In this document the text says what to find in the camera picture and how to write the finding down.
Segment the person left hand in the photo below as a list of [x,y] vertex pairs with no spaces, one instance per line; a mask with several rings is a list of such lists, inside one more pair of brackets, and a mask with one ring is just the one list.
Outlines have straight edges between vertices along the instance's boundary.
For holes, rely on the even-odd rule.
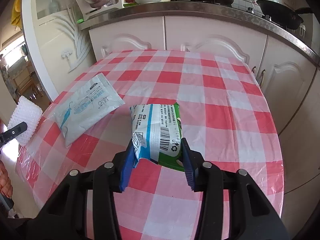
[[0,161],[0,174],[1,194],[8,198],[11,198],[13,193],[13,187],[7,169],[5,168],[4,163],[2,161]]

